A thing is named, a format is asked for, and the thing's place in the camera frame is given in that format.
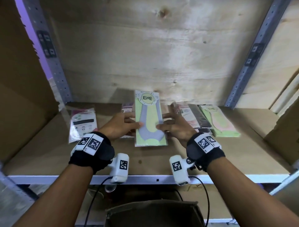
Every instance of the white plastic device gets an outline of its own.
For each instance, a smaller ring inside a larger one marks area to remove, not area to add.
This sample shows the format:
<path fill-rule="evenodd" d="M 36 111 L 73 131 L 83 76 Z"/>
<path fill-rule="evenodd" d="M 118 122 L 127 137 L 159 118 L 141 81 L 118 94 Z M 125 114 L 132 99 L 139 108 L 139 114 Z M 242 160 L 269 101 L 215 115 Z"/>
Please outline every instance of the white plastic device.
<path fill-rule="evenodd" d="M 122 184 L 127 181 L 129 173 L 129 156 L 124 153 L 118 153 L 108 165 L 112 168 L 110 176 L 113 176 L 111 184 Z"/>
<path fill-rule="evenodd" d="M 174 155 L 169 159 L 174 181 L 177 185 L 185 185 L 191 182 L 187 169 L 195 165 L 190 159 L 184 158 L 180 155 Z"/>

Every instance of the ene logo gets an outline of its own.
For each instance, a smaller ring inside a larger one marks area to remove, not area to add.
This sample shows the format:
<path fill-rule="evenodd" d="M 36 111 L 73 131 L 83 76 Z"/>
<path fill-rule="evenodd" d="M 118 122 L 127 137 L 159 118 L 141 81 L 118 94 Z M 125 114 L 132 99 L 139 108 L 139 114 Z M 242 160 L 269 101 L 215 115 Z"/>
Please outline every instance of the ene logo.
<path fill-rule="evenodd" d="M 145 103 L 151 104 L 154 101 L 154 96 L 149 93 L 144 93 L 142 95 L 142 101 L 144 101 Z"/>

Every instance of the person's left hand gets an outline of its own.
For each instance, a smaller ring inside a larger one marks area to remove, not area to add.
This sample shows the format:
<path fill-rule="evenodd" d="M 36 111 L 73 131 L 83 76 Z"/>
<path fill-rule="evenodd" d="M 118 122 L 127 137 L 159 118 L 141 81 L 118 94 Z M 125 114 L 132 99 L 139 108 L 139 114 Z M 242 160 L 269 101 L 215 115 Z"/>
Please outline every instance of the person's left hand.
<path fill-rule="evenodd" d="M 110 140 L 118 139 L 126 135 L 129 131 L 139 129 L 143 125 L 142 122 L 135 122 L 130 117 L 135 117 L 135 112 L 117 113 L 98 131 Z"/>

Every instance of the metal shelf frame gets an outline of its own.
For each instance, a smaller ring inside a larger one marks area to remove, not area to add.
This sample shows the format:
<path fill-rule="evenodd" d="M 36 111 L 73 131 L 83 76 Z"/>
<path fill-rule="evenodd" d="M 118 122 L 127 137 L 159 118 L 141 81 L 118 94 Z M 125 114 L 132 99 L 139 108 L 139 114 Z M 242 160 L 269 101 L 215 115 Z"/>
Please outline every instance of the metal shelf frame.
<path fill-rule="evenodd" d="M 225 106 L 234 108 L 242 95 L 250 77 L 252 76 L 260 57 L 262 56 L 267 44 L 269 43 L 279 21 L 289 5 L 291 0 L 274 0 L 265 20 L 256 36 L 252 48 L 248 54 L 246 62 L 236 83 L 225 103 Z M 66 104 L 72 102 L 72 95 L 65 78 L 62 66 L 57 56 L 54 45 L 51 41 L 50 30 L 47 26 L 46 19 L 43 15 L 39 0 L 15 0 L 17 9 L 21 16 L 25 29 L 29 38 L 33 42 L 33 48 L 39 56 L 40 64 L 48 79 L 53 78 L 63 102 Z M 296 174 L 289 176 L 288 174 L 278 175 L 247 175 L 255 183 L 281 183 L 277 187 L 285 187 L 294 177 L 299 176 L 299 171 Z M 13 175 L 6 176 L 1 171 L 0 163 L 0 181 L 20 196 L 27 204 L 32 205 L 34 200 L 30 195 L 21 189 L 18 185 L 21 184 L 52 184 L 58 175 Z M 100 184 L 107 178 L 107 175 L 93 176 L 90 184 Z M 208 175 L 197 175 L 205 184 L 213 184 Z M 196 179 L 191 180 L 192 184 L 197 184 Z M 130 175 L 125 184 L 175 184 L 172 175 Z M 211 223 L 233 223 L 234 219 L 211 219 Z"/>

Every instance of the hand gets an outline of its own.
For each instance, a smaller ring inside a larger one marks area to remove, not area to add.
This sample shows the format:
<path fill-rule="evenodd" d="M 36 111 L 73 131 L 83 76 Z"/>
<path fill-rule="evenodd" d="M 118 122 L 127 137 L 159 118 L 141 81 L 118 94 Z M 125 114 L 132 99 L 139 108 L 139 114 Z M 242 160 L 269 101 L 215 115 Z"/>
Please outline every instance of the hand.
<path fill-rule="evenodd" d="M 156 128 L 161 131 L 169 131 L 171 136 L 177 138 L 181 145 L 186 148 L 188 140 L 196 133 L 189 123 L 180 115 L 174 113 L 165 113 L 163 118 L 173 118 L 166 120 L 163 124 L 157 125 Z"/>
<path fill-rule="evenodd" d="M 143 125 L 142 122 L 135 122 L 130 117 L 135 117 L 135 112 L 117 113 L 98 131 L 110 140 L 118 139 L 126 135 L 129 131 L 139 129 Z"/>

